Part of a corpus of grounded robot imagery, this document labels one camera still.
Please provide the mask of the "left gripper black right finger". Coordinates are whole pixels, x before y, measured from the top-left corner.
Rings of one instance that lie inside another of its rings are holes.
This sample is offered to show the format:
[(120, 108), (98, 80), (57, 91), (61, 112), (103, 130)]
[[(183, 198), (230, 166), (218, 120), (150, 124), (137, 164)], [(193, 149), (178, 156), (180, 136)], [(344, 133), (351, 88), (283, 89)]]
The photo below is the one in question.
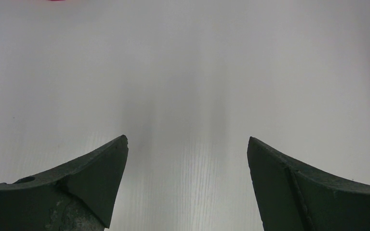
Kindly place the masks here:
[(287, 156), (250, 137), (247, 159), (266, 231), (370, 231), (370, 185)]

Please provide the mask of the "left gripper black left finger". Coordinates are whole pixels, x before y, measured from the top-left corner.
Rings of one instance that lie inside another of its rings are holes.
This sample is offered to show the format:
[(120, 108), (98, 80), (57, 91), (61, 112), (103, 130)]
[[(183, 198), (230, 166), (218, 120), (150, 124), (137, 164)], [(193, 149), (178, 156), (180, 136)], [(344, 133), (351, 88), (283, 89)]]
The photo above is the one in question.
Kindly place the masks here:
[(121, 135), (49, 170), (0, 183), (0, 231), (109, 228), (128, 150)]

